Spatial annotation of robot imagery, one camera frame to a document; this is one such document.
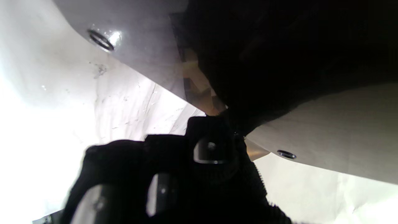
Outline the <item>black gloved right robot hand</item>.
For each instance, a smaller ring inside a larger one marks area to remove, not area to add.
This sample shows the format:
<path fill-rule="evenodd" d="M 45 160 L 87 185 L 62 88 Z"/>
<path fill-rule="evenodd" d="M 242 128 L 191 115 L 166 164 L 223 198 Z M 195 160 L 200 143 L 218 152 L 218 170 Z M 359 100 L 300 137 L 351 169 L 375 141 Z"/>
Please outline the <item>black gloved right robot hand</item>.
<path fill-rule="evenodd" d="M 267 200 L 246 144 L 220 116 L 183 136 L 90 146 L 61 224 L 291 224 Z"/>

